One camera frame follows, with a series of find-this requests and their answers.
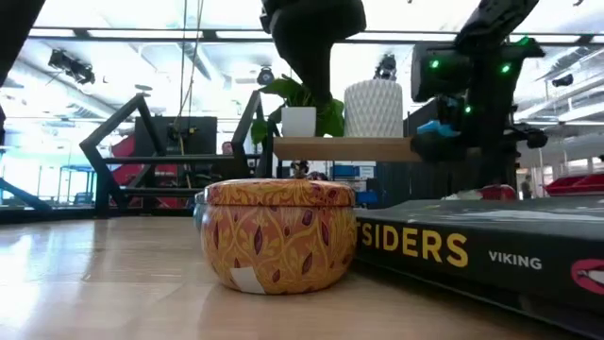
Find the tin lid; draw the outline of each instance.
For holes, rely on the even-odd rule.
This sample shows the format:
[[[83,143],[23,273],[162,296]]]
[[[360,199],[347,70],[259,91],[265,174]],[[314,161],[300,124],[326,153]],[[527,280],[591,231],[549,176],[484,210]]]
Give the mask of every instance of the tin lid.
[[[351,207],[355,192],[348,185],[306,179],[234,179],[206,187],[211,205]]]

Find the metal railing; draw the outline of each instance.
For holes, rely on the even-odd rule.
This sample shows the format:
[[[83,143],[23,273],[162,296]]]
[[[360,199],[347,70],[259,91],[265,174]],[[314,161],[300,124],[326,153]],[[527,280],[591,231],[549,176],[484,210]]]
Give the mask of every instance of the metal railing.
[[[153,156],[113,157],[104,159],[96,147],[136,110],[139,111],[141,119],[143,120],[143,126],[147,130],[151,143],[153,144],[155,150]],[[131,199],[136,196],[192,197],[203,190],[203,188],[154,188],[155,168],[159,164],[222,164],[229,168],[230,173],[235,178],[249,178],[250,169],[247,162],[250,159],[257,159],[258,155],[246,155],[243,145],[254,120],[254,114],[256,114],[258,119],[264,119],[260,102],[260,93],[257,91],[254,91],[250,96],[250,100],[243,112],[239,125],[233,134],[231,140],[233,149],[232,155],[167,156],[165,145],[163,145],[159,138],[158,132],[152,122],[151,112],[147,107],[144,97],[137,94],[117,110],[107,121],[93,131],[88,138],[80,143],[80,148],[97,174],[97,189],[94,203],[96,214],[98,216],[107,216],[109,214],[110,198],[113,199],[119,210],[126,210]],[[113,177],[113,174],[108,168],[108,164],[144,164],[144,167],[143,170],[128,184],[127,188],[122,188]],[[262,170],[264,169],[263,166],[260,158],[260,164],[256,171],[257,177],[260,174],[267,173]]]

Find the wooden shelf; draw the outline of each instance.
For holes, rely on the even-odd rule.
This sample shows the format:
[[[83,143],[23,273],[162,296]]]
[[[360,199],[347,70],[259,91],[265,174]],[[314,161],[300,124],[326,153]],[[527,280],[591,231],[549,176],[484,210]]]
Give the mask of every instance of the wooden shelf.
[[[283,161],[421,161],[411,151],[411,138],[281,137],[274,151]]]

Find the red logo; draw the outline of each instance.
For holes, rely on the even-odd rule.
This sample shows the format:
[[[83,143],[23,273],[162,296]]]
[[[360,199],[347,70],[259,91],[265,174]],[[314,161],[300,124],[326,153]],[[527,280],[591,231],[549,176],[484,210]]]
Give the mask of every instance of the red logo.
[[[580,260],[571,269],[573,280],[582,288],[604,295],[604,260]]]

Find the white vase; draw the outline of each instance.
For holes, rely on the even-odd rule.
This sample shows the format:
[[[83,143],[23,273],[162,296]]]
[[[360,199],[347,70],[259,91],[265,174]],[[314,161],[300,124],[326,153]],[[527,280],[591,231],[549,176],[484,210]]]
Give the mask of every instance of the white vase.
[[[365,80],[344,93],[345,137],[403,137],[403,88],[394,81]]]
[[[284,137],[314,137],[316,122],[316,108],[281,109],[281,133]]]

